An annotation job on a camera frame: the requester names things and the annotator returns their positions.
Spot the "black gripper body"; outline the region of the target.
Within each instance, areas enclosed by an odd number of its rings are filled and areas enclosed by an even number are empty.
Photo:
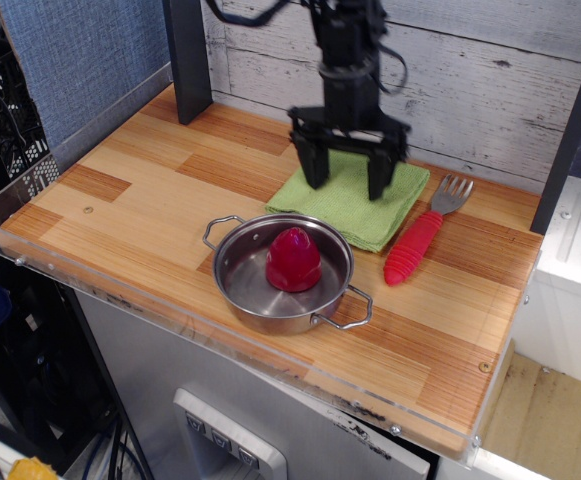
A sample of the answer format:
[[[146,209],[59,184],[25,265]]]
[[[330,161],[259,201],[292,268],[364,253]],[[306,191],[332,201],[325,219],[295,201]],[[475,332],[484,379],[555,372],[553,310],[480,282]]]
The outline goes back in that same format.
[[[384,139],[394,143],[400,161],[403,161],[408,153],[410,126],[387,116],[380,109],[380,64],[363,62],[336,67],[322,63],[319,74],[323,80],[324,105],[290,109],[292,132],[301,132],[324,146],[334,139],[336,130],[345,135],[361,130],[381,132]]]

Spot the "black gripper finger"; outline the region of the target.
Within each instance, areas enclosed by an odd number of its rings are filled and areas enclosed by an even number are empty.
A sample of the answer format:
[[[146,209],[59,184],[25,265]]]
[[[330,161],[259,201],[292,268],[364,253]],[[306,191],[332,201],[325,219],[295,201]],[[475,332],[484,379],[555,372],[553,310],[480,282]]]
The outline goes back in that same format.
[[[368,154],[368,197],[379,199],[391,183],[395,168],[400,161],[396,147],[390,143],[376,145]]]
[[[319,140],[293,131],[291,139],[306,179],[313,189],[319,189],[329,178],[329,151]]]

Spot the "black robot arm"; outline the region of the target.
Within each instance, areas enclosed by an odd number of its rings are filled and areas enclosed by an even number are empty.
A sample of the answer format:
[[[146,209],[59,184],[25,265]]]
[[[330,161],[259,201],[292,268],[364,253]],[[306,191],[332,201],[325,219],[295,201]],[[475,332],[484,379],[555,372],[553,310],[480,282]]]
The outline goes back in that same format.
[[[367,157],[368,197],[379,199],[396,165],[407,157],[411,127],[380,107],[380,54],[403,58],[383,46],[386,12],[379,1],[310,1],[324,105],[293,107],[291,141],[308,185],[320,188],[330,176],[332,150]]]

